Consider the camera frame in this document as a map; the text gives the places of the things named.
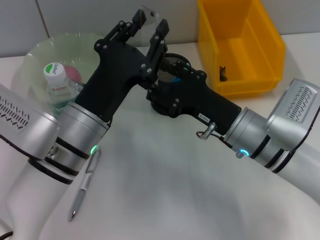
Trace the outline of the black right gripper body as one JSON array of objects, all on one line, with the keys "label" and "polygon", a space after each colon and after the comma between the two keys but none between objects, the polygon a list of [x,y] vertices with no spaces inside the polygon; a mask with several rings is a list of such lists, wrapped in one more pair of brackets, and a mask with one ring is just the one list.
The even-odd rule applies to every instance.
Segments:
[{"label": "black right gripper body", "polygon": [[171,81],[160,80],[162,93],[158,97],[162,109],[154,109],[161,115],[176,118],[189,115],[225,135],[242,111],[242,108],[210,89],[207,75],[197,71],[191,76],[174,76]]}]

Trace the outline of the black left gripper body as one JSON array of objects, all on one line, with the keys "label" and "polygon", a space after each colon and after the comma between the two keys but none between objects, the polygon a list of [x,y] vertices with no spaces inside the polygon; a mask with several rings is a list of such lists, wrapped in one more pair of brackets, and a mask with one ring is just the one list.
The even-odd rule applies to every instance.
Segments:
[{"label": "black left gripper body", "polygon": [[94,44],[99,65],[75,103],[109,122],[129,91],[147,79],[143,71],[153,68],[153,47],[143,54],[136,47],[115,39],[99,39]]}]

